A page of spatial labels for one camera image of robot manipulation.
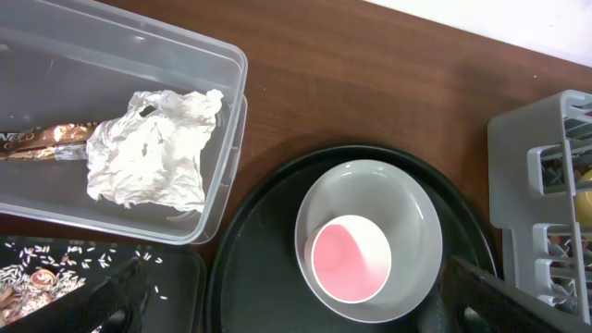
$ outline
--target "wooden table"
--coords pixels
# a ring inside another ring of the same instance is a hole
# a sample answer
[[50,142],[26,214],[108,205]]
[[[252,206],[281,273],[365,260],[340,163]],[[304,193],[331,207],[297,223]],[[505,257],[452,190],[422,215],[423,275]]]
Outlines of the wooden table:
[[[438,168],[487,221],[487,123],[567,89],[592,68],[360,0],[105,0],[240,47],[249,116],[211,261],[241,199],[280,163],[337,142],[375,142]],[[491,229],[500,245],[500,235]],[[0,233],[136,241],[0,216]]]

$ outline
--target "brown wrapper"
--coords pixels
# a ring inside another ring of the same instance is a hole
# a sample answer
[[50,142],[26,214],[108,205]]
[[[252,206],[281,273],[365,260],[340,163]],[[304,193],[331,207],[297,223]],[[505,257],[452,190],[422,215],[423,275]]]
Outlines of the brown wrapper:
[[86,159],[86,141],[98,124],[66,124],[24,132],[0,132],[0,162]]

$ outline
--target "white paper cup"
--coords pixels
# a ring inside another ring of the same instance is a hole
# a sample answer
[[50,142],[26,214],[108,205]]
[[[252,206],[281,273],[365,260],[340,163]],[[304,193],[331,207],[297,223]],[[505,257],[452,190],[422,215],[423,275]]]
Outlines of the white paper cup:
[[389,279],[389,241],[374,222],[361,216],[340,216],[315,230],[304,256],[316,283],[339,302],[368,301]]

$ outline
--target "white bowl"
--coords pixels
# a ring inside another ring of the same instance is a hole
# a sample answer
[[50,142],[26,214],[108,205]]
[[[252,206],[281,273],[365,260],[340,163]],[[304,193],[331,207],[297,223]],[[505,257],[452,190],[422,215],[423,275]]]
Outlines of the white bowl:
[[[391,250],[387,283],[366,302],[331,298],[305,260],[305,244],[313,232],[345,215],[376,223]],[[322,303],[351,320],[382,323],[411,312],[431,290],[442,257],[442,234],[434,205],[413,178],[387,163],[357,160],[330,169],[308,191],[296,221],[295,246],[302,275]]]

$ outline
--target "clear plastic container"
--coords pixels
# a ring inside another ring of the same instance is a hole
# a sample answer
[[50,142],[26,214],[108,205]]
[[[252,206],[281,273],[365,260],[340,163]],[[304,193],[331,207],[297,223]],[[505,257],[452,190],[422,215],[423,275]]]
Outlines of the clear plastic container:
[[170,244],[216,233],[239,162],[247,59],[236,46],[96,2],[4,0],[0,131],[121,117],[134,92],[218,89],[224,106],[201,154],[203,212],[86,194],[86,161],[0,163],[0,212]]

